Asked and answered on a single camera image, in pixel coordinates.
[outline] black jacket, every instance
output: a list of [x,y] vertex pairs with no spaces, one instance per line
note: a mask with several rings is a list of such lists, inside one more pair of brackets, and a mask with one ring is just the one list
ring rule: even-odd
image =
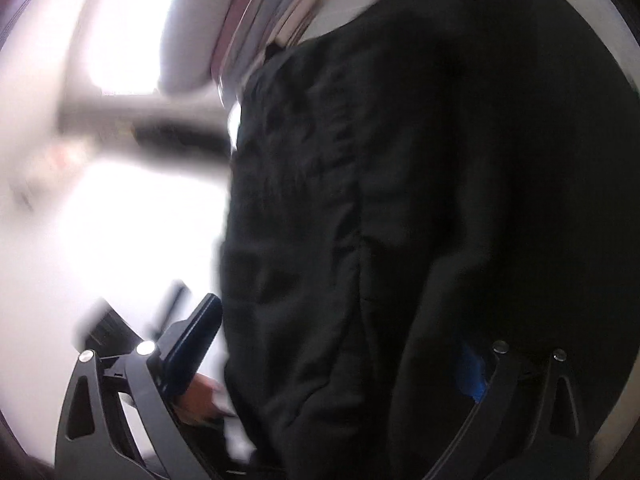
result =
[[421,478],[473,405],[467,333],[565,348],[597,430],[640,341],[639,112],[564,0],[380,0],[267,62],[221,266],[226,380],[263,459]]

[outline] metal bolt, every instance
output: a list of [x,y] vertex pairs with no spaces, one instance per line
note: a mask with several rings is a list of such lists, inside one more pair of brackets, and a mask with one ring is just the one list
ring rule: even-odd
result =
[[82,352],[78,356],[78,360],[81,363],[88,363],[93,358],[94,358],[94,351],[93,350],[85,350],[84,352]]
[[504,355],[509,351],[509,344],[506,341],[498,339],[494,343],[494,352],[500,355]]
[[558,362],[564,363],[566,361],[566,352],[561,348],[554,350],[554,359]]
[[156,349],[156,343],[153,341],[143,341],[136,347],[136,352],[140,355],[151,355]]

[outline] black bracket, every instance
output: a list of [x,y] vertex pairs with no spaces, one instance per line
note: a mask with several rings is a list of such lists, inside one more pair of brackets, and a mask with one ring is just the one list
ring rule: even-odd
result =
[[566,353],[549,358],[526,447],[486,480],[588,480],[589,432]]
[[58,425],[56,479],[149,480],[129,430],[119,393],[128,393],[170,478],[221,476],[181,433],[171,407],[193,379],[222,323],[222,304],[207,295],[188,320],[171,325],[155,344],[129,354],[83,352],[71,377]]

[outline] blue fabric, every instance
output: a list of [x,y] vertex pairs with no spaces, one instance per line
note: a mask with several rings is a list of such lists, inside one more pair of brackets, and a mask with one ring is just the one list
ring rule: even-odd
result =
[[484,359],[471,345],[463,343],[456,369],[456,384],[460,393],[471,397],[476,403],[480,402],[487,386],[485,371]]

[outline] bright light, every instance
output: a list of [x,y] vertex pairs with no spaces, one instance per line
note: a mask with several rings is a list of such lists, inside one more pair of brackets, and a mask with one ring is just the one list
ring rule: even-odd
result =
[[231,146],[233,149],[236,148],[236,143],[238,142],[238,128],[240,128],[241,113],[242,110],[240,108],[240,103],[236,101],[236,103],[231,107],[229,117],[226,120],[226,129],[229,131],[229,139],[231,139]]
[[151,355],[156,350],[156,343],[153,341],[143,341],[136,346],[136,352],[140,355]]
[[56,217],[60,258],[78,283],[144,330],[167,285],[216,290],[225,232],[226,168],[105,156],[78,176]]
[[102,0],[88,46],[92,82],[103,94],[151,94],[171,0]]

